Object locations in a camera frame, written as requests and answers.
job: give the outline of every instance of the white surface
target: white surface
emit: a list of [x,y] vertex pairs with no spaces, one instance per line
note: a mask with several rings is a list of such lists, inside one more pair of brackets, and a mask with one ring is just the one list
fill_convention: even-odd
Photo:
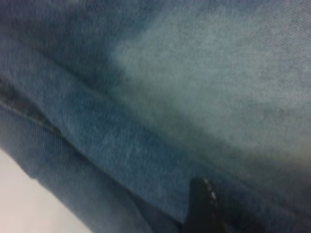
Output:
[[0,233],[90,233],[0,150]]

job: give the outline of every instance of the denim fabric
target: denim fabric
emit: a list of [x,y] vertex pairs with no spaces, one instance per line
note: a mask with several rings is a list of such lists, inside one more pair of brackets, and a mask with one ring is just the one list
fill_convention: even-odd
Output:
[[[14,107],[18,96],[13,99]],[[97,169],[58,134],[1,99],[0,147],[94,233],[177,233],[179,226]],[[26,101],[28,111],[40,114]]]
[[1,73],[113,179],[183,221],[208,177],[226,224],[309,231],[307,1],[1,7]]

